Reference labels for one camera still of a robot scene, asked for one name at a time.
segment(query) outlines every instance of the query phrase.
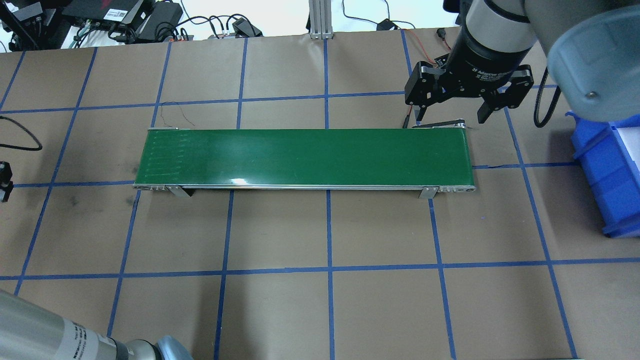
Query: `green conveyor belt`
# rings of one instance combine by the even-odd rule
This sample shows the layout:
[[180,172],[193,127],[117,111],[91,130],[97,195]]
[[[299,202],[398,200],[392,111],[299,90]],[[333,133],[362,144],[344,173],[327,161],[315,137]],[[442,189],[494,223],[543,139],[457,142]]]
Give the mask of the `green conveyor belt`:
[[464,129],[150,129],[134,187],[471,190]]

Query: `tiled surface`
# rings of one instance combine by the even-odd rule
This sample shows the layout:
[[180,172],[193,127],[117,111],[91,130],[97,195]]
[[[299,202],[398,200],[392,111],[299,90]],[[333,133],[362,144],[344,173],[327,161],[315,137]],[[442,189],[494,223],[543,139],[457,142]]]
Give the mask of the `tiled surface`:
[[443,260],[544,260],[522,171],[505,168],[474,173],[475,192],[433,200]]
[[328,359],[326,274],[227,277],[220,358]]
[[573,340],[584,359],[640,354],[640,265],[557,266]]
[[[2,110],[73,108],[92,55],[93,49],[28,51]],[[4,76],[14,69],[3,67]]]
[[438,270],[333,275],[337,359],[448,359]]
[[135,195],[129,185],[54,188],[27,274],[117,273]]
[[104,334],[109,325],[116,279],[28,280],[20,297]]
[[219,289],[220,276],[125,279],[113,336],[157,341],[171,334],[194,359],[212,359]]
[[[444,54],[434,32],[416,31],[432,57]],[[108,47],[89,73],[91,49],[27,53],[0,113],[44,150],[0,149],[18,186],[0,204],[0,288],[122,341],[171,334],[196,359],[635,358],[638,242],[601,235],[564,100],[544,129],[534,92],[482,126],[478,99],[430,107],[425,122],[467,120],[479,187],[432,202],[131,188],[154,120],[399,127],[407,58],[422,52],[404,39],[406,52],[400,31],[337,33],[326,56],[306,35]],[[0,56],[0,93],[19,56]],[[529,60],[539,76],[539,48]],[[0,137],[31,143],[1,121]]]
[[325,192],[236,192],[230,269],[326,266]]
[[571,358],[546,267],[447,269],[445,276],[458,359]]

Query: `blue plastic container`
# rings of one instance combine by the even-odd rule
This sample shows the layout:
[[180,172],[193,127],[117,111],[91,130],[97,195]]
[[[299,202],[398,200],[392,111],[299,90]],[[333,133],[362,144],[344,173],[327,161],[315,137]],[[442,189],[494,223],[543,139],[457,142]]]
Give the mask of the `blue plastic container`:
[[573,158],[580,161],[612,238],[640,236],[640,171],[619,129],[640,127],[640,114],[616,122],[593,122],[573,112]]

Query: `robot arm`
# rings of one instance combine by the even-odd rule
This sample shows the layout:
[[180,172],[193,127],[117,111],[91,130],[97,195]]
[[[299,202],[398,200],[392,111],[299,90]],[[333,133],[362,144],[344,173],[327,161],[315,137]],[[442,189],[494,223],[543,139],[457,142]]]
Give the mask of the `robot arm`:
[[530,66],[520,62],[536,40],[579,116],[640,113],[640,0],[445,0],[444,9],[460,13],[461,32],[439,68],[418,62],[405,86],[419,120],[451,97],[482,97],[480,123],[519,106],[533,86]]

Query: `white floor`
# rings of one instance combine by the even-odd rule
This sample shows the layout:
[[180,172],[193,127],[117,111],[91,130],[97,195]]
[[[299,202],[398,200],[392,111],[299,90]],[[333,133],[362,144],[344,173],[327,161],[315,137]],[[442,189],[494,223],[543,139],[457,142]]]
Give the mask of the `white floor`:
[[[452,26],[457,14],[442,10],[441,1],[420,0],[387,0],[392,20],[413,23],[416,28],[439,28]],[[346,13],[349,16],[361,17],[379,22],[387,18],[387,6],[384,0],[344,0]],[[277,37],[299,35],[307,32],[308,2],[304,0],[245,0],[245,1],[198,1],[182,0],[186,12],[190,16],[232,15],[240,13],[262,30],[264,36]],[[376,26],[369,22],[348,19],[342,14],[342,0],[332,0],[333,30],[338,31],[374,31]],[[194,36],[195,40],[205,40],[212,35],[208,24],[194,25],[187,23],[184,29]],[[63,48],[69,47],[77,28],[69,32]],[[0,41],[8,45],[11,34],[0,30]],[[108,39],[105,32],[95,32],[83,44],[83,47],[118,45]]]

